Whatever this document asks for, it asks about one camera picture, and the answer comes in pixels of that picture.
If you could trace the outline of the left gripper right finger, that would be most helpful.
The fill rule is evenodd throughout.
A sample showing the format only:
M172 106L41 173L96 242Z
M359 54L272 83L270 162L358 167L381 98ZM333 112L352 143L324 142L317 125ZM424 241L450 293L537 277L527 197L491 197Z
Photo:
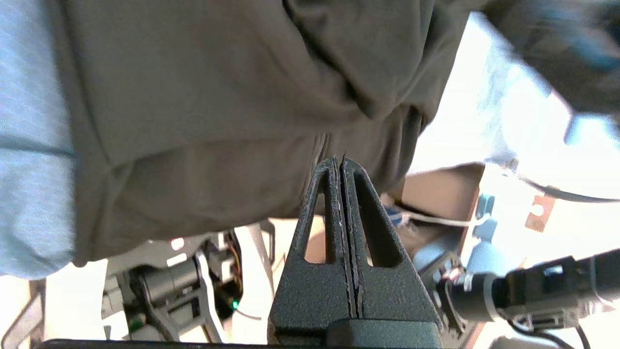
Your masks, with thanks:
M344 157L340 179L345 250L353 285L352 316L440 325L437 311L368 173Z

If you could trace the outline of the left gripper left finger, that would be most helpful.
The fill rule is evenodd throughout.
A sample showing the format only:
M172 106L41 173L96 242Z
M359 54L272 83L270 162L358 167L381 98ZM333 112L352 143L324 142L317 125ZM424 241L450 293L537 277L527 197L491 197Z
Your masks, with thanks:
M306 260L319 196L325 203L326 262ZM319 346L328 326L356 314L338 161L317 164L309 181L267 325L270 345Z

